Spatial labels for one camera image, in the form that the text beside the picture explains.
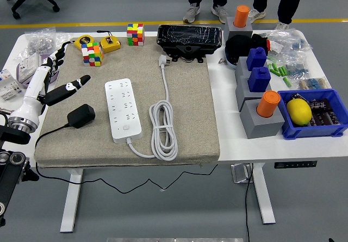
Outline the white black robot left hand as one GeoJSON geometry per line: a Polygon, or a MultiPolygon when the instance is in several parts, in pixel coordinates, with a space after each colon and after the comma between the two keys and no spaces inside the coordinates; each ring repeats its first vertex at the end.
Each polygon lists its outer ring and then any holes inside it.
{"type": "Polygon", "coordinates": [[[57,74],[59,66],[64,62],[65,46],[69,43],[69,41],[63,43],[60,49],[44,59],[41,66],[36,69],[26,89],[22,105],[8,118],[10,127],[26,125],[37,128],[39,116],[43,113],[45,105],[52,106],[71,97],[90,80],[89,75],[84,75],[77,80],[48,91],[51,78],[57,74]]]}

